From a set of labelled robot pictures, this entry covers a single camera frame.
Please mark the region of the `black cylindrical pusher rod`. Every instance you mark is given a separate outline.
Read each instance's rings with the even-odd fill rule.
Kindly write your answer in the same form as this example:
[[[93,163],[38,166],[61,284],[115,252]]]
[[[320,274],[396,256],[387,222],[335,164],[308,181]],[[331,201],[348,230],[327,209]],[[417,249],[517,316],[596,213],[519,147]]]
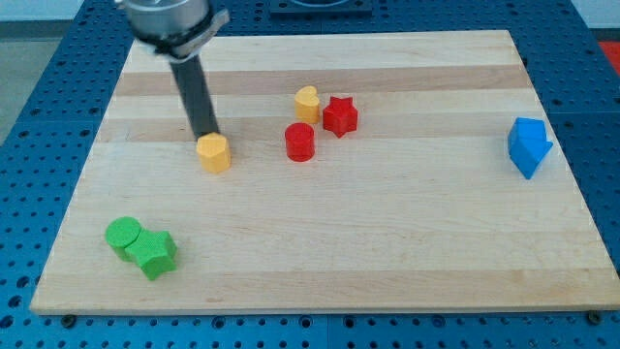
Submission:
[[[184,62],[172,62],[170,68],[195,140],[218,133],[219,126],[200,58],[194,56]]]

